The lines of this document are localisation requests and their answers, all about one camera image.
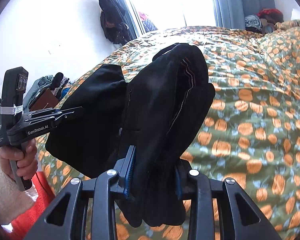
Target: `orange flower pattern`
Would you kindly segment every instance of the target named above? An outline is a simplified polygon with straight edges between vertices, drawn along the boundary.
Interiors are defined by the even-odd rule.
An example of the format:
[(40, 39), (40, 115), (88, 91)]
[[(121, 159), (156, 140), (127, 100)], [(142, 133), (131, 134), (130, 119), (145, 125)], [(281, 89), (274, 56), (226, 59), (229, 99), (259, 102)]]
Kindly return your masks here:
[[(57, 107), (102, 64), (121, 65), (129, 82), (160, 49), (175, 42), (198, 46), (216, 96), (182, 158), (209, 178), (235, 178), (282, 239), (293, 239), (300, 231), (300, 20), (276, 28), (265, 36), (218, 27), (147, 33), (83, 75)], [(45, 150), (47, 137), (37, 138), (38, 157), (55, 194), (71, 178), (88, 179)], [(189, 210), (191, 202), (184, 204)], [(91, 237), (91, 205), (86, 239)], [(119, 239), (187, 239), (188, 219), (177, 227), (143, 223), (132, 228), (119, 209), (116, 215)]]

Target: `hanging black jacket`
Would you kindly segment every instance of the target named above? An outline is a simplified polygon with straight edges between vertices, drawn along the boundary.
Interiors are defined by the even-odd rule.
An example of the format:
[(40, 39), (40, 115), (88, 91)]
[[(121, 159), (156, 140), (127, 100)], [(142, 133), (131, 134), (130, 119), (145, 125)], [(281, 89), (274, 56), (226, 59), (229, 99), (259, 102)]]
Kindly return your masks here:
[(105, 37), (113, 44), (124, 45), (131, 41), (128, 26), (124, 22), (126, 11), (116, 0), (99, 0), (102, 9), (100, 21)]

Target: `white fleece sleeve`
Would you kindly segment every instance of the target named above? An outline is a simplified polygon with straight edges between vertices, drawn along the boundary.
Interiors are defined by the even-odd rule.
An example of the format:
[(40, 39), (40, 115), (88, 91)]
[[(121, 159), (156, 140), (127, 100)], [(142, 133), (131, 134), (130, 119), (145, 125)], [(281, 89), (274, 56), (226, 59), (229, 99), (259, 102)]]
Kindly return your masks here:
[(16, 183), (0, 169), (0, 224), (8, 225), (20, 214), (31, 208), (38, 193), (34, 185), (21, 192)]

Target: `black jacket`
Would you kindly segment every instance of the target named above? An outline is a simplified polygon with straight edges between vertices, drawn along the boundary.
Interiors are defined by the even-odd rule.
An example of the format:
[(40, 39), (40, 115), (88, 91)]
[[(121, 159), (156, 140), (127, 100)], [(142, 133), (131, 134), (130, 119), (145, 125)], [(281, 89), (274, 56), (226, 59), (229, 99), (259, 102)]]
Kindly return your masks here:
[(195, 138), (214, 96), (204, 56), (189, 44), (161, 50), (130, 83), (120, 66), (103, 65), (62, 106), (82, 106), (84, 117), (53, 130), (46, 149), (95, 178), (135, 145), (134, 200), (116, 200), (118, 206), (133, 227), (142, 220), (180, 225), (186, 212), (175, 194), (174, 164)]
[(124, 22), (126, 11), (116, 0), (99, 0), (102, 9), (100, 21), (105, 37), (113, 44), (126, 44), (131, 41), (128, 26)]

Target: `bed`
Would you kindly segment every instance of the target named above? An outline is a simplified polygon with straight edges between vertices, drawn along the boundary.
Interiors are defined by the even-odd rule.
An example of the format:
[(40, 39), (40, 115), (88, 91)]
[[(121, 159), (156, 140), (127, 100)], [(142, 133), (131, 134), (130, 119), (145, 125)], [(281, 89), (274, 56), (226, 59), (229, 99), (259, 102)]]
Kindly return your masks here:
[[(201, 26), (147, 33), (83, 75), (59, 106), (102, 64), (121, 65), (131, 81), (159, 50), (175, 42), (198, 46), (216, 96), (182, 158), (209, 178), (235, 178), (282, 239), (293, 240), (300, 231), (300, 20), (276, 28), (265, 36)], [(88, 179), (45, 150), (47, 137), (38, 137), (37, 147), (52, 191), (58, 194), (71, 178)], [(185, 206), (189, 210), (190, 201)], [(188, 220), (177, 227), (132, 228), (118, 208), (116, 215), (119, 240), (187, 239)], [(90, 239), (89, 222), (86, 232)], [(220, 239), (218, 227), (215, 234)]]

